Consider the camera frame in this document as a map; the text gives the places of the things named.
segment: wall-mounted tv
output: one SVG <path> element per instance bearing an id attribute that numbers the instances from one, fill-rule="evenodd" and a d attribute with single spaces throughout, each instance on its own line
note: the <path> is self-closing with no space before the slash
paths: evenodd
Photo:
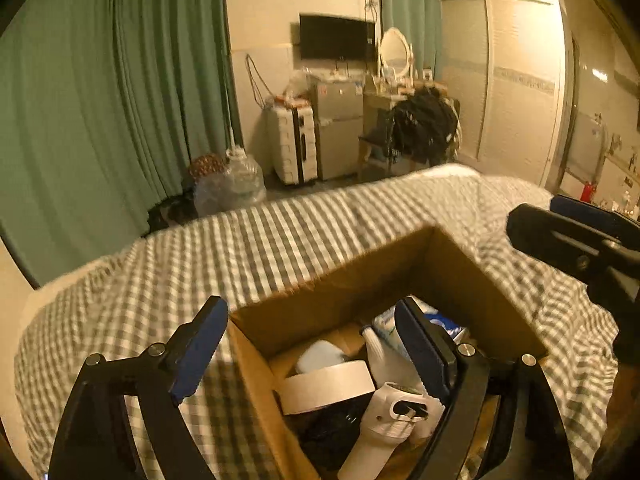
<path id="1" fill-rule="evenodd" d="M 322 14 L 300 14 L 300 57 L 374 61 L 376 25 Z"/>

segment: green curtain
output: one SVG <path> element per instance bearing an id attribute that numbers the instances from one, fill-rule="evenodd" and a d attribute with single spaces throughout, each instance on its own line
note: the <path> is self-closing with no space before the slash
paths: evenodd
<path id="1" fill-rule="evenodd" d="M 431 67 L 440 77 L 442 13 L 440 0 L 382 0 L 383 30 L 395 27 L 413 45 L 418 73 Z"/>
<path id="2" fill-rule="evenodd" d="M 143 234 L 239 133 L 224 0 L 27 0 L 0 37 L 0 224 L 45 283 Z"/>

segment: sliding wardrobe door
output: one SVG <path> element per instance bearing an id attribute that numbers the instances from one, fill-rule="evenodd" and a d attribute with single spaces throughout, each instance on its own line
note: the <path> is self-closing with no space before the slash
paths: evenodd
<path id="1" fill-rule="evenodd" d="M 459 99 L 461 160 L 477 160 L 487 88 L 488 36 L 484 0 L 441 0 L 442 79 Z"/>
<path id="2" fill-rule="evenodd" d="M 486 0 L 489 70 L 480 168 L 543 185 L 562 114 L 564 31 L 557 0 Z"/>

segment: bed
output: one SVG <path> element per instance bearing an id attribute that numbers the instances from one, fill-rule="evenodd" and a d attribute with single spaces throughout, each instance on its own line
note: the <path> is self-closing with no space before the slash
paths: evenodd
<path id="1" fill-rule="evenodd" d="M 40 479 L 42 476 L 36 473 L 36 469 L 31 461 L 24 421 L 15 397 L 13 357 L 17 353 L 20 336 L 39 311 L 43 309 L 44 306 L 52 303 L 60 292 L 84 278 L 95 269 L 95 267 L 100 266 L 101 263 L 101 259 L 95 260 L 73 272 L 60 276 L 37 290 L 32 290 L 22 304 L 14 305 L 15 317 L 11 320 L 5 320 L 11 324 L 11 326 L 3 327 L 4 334 L 8 336 L 0 339 L 0 351 L 6 355 L 10 355 L 12 358 L 10 364 L 8 362 L 2 362 L 0 377 L 5 379 L 7 389 L 13 391 L 14 394 L 3 398 L 2 404 L 0 404 L 0 416 L 2 417 L 2 424 L 14 454 L 34 478 Z"/>
<path id="2" fill-rule="evenodd" d="M 166 340 L 211 295 L 231 310 L 308 280 L 425 224 L 438 224 L 507 294 L 549 349 L 543 370 L 570 441 L 576 478 L 588 475 L 606 428 L 617 327 L 584 286 L 509 244 L 506 214 L 548 192 L 521 180 L 446 166 L 269 202 L 173 228 L 102 258 L 38 309 L 15 349 L 15 391 L 37 475 L 82 360 L 130 357 Z M 278 478 L 228 340 L 180 407 L 217 478 Z M 161 478 L 142 417 L 128 406 L 149 478 Z"/>

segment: white container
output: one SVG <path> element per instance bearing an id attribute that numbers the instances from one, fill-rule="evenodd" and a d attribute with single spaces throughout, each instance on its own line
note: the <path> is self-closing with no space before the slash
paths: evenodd
<path id="1" fill-rule="evenodd" d="M 273 167 L 284 184 L 302 184 L 318 177 L 316 130 L 311 107 L 266 111 Z"/>

